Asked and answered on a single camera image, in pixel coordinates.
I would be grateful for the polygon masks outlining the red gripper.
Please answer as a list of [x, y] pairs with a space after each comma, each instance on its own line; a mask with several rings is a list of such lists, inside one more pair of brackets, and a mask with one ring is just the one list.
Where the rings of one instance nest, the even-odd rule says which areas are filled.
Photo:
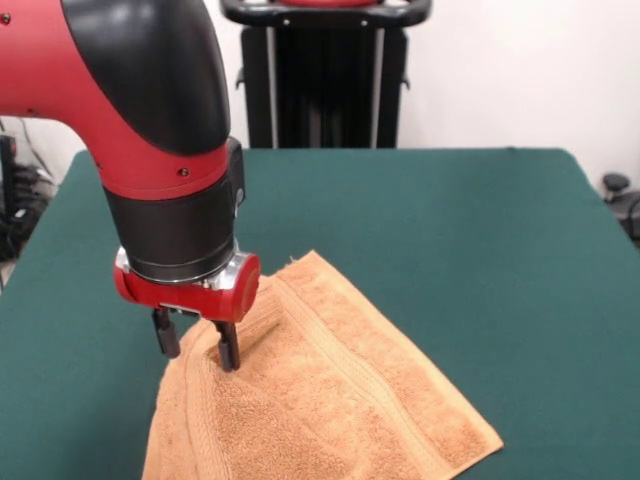
[[142, 278], [132, 270], [124, 252], [116, 255], [114, 265], [114, 281], [120, 295], [131, 303], [156, 308], [152, 311], [152, 320], [163, 355], [175, 359], [181, 353], [175, 325], [167, 308], [191, 312], [214, 321], [220, 336], [220, 365], [225, 372], [236, 371], [240, 367], [234, 323], [242, 321], [251, 309], [260, 275], [259, 257], [246, 252], [234, 253], [230, 262], [214, 275], [197, 282], [179, 284], [160, 284]]

